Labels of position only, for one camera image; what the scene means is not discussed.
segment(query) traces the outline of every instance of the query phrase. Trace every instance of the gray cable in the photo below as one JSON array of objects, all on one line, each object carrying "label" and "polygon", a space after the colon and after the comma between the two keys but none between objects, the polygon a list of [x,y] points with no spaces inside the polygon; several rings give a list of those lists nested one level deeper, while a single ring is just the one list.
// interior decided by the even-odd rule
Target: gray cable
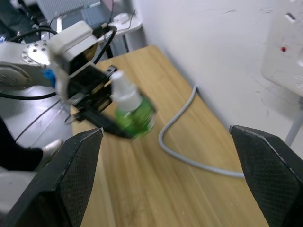
[{"label": "gray cable", "polygon": [[300,97],[300,109],[297,113],[297,116],[294,119],[293,125],[289,130],[288,135],[286,136],[285,143],[290,147],[298,134],[298,131],[303,123],[303,98]]},{"label": "gray cable", "polygon": [[29,129],[30,126],[32,126],[43,114],[45,114],[47,111],[49,111],[50,109],[52,109],[55,105],[57,105],[60,102],[60,100],[58,100],[57,102],[55,102],[54,104],[52,104],[50,107],[48,107],[46,110],[44,110],[41,114],[39,114],[39,116],[37,116],[15,139],[15,142]]},{"label": "gray cable", "polygon": [[190,164],[192,166],[195,166],[197,168],[206,170],[206,171],[210,171],[210,172],[214,172],[217,174],[222,174],[222,175],[227,175],[227,176],[232,176],[232,177],[239,177],[239,178],[244,178],[244,174],[243,173],[239,173],[239,172],[232,172],[232,171],[228,171],[228,170],[224,170],[224,169],[219,169],[219,168],[215,168],[212,166],[207,166],[204,165],[202,163],[198,163],[196,161],[193,161],[187,157],[184,157],[178,153],[176,153],[175,151],[169,149],[163,142],[163,135],[165,133],[165,131],[173,124],[175,123],[175,121],[183,114],[183,112],[189,107],[189,105],[192,103],[195,94],[197,91],[197,86],[195,85],[193,88],[193,92],[191,93],[191,96],[189,98],[189,100],[185,103],[185,105],[181,108],[181,110],[167,123],[167,125],[165,125],[163,127],[163,129],[160,131],[159,134],[159,144],[161,146],[161,148],[169,155],[173,156],[176,159],[179,159],[180,161],[183,161],[187,164]]}]

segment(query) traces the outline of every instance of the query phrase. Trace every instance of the white power strip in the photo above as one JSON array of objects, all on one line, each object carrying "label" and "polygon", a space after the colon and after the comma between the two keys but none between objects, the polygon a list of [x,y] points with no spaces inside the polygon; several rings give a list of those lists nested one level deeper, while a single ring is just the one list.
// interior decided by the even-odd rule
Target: white power strip
[{"label": "white power strip", "polygon": [[267,39],[262,73],[303,96],[303,2],[278,0]]}]

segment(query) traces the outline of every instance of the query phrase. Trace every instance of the plastic bottle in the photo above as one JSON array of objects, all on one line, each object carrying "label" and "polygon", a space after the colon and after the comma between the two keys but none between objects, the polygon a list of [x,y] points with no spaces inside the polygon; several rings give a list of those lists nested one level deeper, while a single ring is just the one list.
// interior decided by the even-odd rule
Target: plastic bottle
[{"label": "plastic bottle", "polygon": [[116,122],[134,137],[148,133],[155,125],[155,109],[140,95],[126,74],[119,70],[111,75],[112,100],[117,103]]}]

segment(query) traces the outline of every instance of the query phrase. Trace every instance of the wooden table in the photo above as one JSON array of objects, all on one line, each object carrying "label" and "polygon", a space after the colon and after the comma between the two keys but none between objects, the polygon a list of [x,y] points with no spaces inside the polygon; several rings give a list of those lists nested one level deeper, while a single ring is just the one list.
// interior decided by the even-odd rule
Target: wooden table
[{"label": "wooden table", "polygon": [[[124,70],[155,102],[152,131],[131,142],[105,135],[81,227],[266,227],[245,180],[182,163],[162,151],[158,134],[192,88],[155,46],[99,64]],[[113,113],[114,104],[106,112]],[[74,123],[73,133],[88,130]],[[196,96],[164,136],[166,144],[201,163],[241,171],[228,131]]]}]

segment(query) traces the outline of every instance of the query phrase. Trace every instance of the robotic arm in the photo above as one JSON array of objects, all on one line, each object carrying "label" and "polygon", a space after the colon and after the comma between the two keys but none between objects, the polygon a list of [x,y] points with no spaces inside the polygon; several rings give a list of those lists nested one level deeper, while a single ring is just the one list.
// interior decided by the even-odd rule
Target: robotic arm
[{"label": "robotic arm", "polygon": [[[104,24],[93,30],[84,21],[54,35],[49,41],[32,44],[4,42],[0,44],[0,89],[22,90],[41,85],[54,87],[63,103],[75,106],[78,121],[88,120],[119,137],[131,138],[102,111],[111,104],[110,75],[117,70],[99,70],[90,60],[95,55],[99,40],[116,27]],[[102,53],[94,62],[98,62]],[[53,75],[45,73],[51,70]]]}]

